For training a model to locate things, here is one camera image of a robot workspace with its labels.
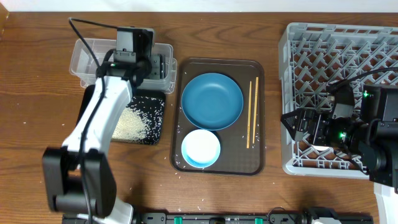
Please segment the dark blue plate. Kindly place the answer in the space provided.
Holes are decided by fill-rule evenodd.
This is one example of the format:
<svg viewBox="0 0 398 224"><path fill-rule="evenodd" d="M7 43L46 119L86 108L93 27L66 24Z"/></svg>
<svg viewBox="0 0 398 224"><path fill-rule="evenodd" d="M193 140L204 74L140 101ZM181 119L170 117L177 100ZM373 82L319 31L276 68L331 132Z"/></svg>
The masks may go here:
<svg viewBox="0 0 398 224"><path fill-rule="evenodd" d="M244 97L239 85L229 76L204 73L185 86L181 107L194 126L217 131L238 120L243 111Z"/></svg>

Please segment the pile of rice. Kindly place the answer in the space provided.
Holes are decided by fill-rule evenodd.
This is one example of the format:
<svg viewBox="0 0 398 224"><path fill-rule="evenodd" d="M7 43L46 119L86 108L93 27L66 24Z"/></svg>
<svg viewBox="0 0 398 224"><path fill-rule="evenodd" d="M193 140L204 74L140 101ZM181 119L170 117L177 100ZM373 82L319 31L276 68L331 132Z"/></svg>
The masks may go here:
<svg viewBox="0 0 398 224"><path fill-rule="evenodd" d="M113 141L139 142L149 133L151 121L141 110L125 108L119 118Z"/></svg>

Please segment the light blue white bowl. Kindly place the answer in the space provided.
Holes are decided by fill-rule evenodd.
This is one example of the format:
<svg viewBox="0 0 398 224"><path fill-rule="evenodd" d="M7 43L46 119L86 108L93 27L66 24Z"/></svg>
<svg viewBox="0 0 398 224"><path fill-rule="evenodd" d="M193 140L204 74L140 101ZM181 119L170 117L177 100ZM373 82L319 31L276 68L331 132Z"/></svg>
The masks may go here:
<svg viewBox="0 0 398 224"><path fill-rule="evenodd" d="M188 133L181 143L184 160L192 167L203 169L212 166L221 153L221 143L211 131L197 129Z"/></svg>

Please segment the white cup green inside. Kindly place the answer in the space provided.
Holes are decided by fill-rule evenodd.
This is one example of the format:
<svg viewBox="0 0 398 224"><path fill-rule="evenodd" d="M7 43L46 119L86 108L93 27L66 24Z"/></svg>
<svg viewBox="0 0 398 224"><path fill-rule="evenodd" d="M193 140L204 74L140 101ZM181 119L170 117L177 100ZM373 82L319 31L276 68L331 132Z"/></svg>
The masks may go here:
<svg viewBox="0 0 398 224"><path fill-rule="evenodd" d="M314 150L317 150L317 151L326 151L326 150L331 149L330 146L315 146L315 145L312 145L312 147L314 148Z"/></svg>

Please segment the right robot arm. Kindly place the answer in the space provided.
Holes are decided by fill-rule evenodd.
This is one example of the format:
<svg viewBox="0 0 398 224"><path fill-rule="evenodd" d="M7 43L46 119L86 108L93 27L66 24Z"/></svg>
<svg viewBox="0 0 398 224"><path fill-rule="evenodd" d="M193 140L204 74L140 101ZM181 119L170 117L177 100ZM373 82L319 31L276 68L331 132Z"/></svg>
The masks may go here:
<svg viewBox="0 0 398 224"><path fill-rule="evenodd" d="M374 184L381 223L397 223L397 87L365 85L359 119L354 120L354 93L348 84L328 88L333 109L299 108L281 116L294 141L308 137L313 146L332 147L353 163L360 156L362 173Z"/></svg>

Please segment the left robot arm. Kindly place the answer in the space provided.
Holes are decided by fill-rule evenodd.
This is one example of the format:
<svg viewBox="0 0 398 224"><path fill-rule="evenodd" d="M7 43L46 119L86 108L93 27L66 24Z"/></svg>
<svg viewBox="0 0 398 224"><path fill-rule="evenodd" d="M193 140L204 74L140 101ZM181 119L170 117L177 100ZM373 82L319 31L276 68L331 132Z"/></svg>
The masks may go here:
<svg viewBox="0 0 398 224"><path fill-rule="evenodd" d="M123 110L152 71L155 32L117 27L116 47L97 63L93 94L60 148L46 148L42 165L49 208L88 223L134 223L131 204L117 196L108 163Z"/></svg>

